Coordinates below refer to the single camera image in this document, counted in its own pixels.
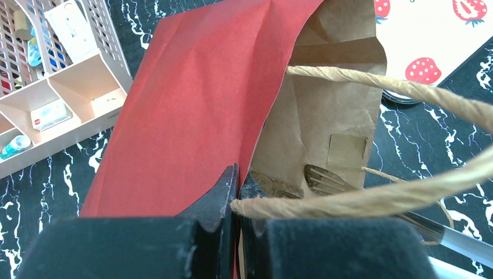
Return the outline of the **metal food tongs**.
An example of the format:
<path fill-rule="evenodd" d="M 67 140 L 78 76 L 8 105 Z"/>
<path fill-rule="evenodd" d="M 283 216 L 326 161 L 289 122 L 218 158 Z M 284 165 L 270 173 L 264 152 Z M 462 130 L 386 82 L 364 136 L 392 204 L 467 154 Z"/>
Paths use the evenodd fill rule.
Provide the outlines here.
<path fill-rule="evenodd" d="M 268 196 L 291 199 L 303 198 L 301 189 L 290 186 L 284 181 L 275 180 L 255 171 L 251 171 L 251 175 L 259 184 L 261 190 Z M 305 182 L 308 184 L 309 192 L 316 195 L 336 195 L 358 190 L 335 173 L 312 164 L 306 164 L 303 167 L 303 175 Z M 430 239 L 424 244 L 442 245 L 476 262 L 492 267 L 491 244 L 472 238 L 454 228 L 444 226 L 415 212 L 403 213 L 398 217 L 414 226 L 422 236 Z"/>

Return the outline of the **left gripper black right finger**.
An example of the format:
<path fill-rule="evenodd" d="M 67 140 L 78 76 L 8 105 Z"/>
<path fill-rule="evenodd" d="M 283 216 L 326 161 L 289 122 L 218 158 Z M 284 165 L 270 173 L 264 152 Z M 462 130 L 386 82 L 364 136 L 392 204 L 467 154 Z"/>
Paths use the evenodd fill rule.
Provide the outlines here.
<path fill-rule="evenodd" d="M 241 219 L 248 278 L 436 278 L 395 218 Z"/>

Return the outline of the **red brown paper bag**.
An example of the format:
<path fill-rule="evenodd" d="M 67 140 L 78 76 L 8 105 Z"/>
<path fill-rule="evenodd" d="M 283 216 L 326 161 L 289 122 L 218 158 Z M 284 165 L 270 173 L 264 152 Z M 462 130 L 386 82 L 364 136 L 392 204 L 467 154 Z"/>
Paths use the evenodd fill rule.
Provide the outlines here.
<path fill-rule="evenodd" d="M 165 17 L 114 126 L 81 218 L 173 217 L 237 165 L 241 219 L 395 218 L 492 177 L 488 148 L 433 178 L 362 189 L 382 90 L 492 130 L 492 106 L 385 76 L 373 1 L 221 1 Z M 303 167 L 356 187 L 309 192 Z M 251 175 L 303 191 L 276 198 Z"/>

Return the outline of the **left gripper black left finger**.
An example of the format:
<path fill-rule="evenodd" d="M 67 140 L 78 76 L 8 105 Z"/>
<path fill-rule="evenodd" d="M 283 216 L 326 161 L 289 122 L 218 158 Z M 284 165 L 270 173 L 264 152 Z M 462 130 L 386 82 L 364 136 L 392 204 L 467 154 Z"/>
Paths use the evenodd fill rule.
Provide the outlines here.
<path fill-rule="evenodd" d="M 238 167 L 173 217 L 78 218 L 51 224 L 26 253 L 19 278 L 232 278 L 230 202 Z"/>

